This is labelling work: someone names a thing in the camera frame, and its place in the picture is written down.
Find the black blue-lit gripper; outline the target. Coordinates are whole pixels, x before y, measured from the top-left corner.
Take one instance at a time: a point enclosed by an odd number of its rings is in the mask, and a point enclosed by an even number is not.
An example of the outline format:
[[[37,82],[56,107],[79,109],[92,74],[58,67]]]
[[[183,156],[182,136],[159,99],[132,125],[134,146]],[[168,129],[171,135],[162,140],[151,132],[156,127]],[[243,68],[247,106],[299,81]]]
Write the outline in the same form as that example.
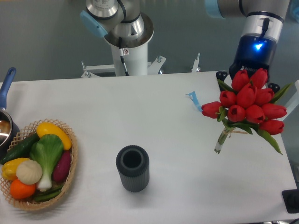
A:
[[[233,64],[229,68],[231,78],[234,78],[240,70],[246,70],[251,77],[259,68],[269,70],[276,51],[277,43],[274,40],[262,38],[255,35],[244,35],[239,41]],[[228,73],[226,71],[216,72],[216,78],[224,81]],[[274,93],[280,90],[275,83],[268,83],[268,88]]]

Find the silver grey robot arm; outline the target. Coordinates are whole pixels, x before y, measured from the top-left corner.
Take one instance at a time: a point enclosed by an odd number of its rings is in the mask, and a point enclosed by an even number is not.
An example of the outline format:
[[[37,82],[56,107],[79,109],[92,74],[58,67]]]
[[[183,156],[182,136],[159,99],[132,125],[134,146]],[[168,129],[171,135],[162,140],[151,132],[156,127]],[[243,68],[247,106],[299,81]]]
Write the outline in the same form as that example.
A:
[[[229,75],[244,70],[252,76],[268,70],[287,13],[287,0],[207,0],[213,18],[245,16],[246,23]],[[137,0],[88,0],[80,13],[84,26],[111,46],[117,76],[157,74],[161,64],[148,63],[148,42],[154,34],[151,19]]]

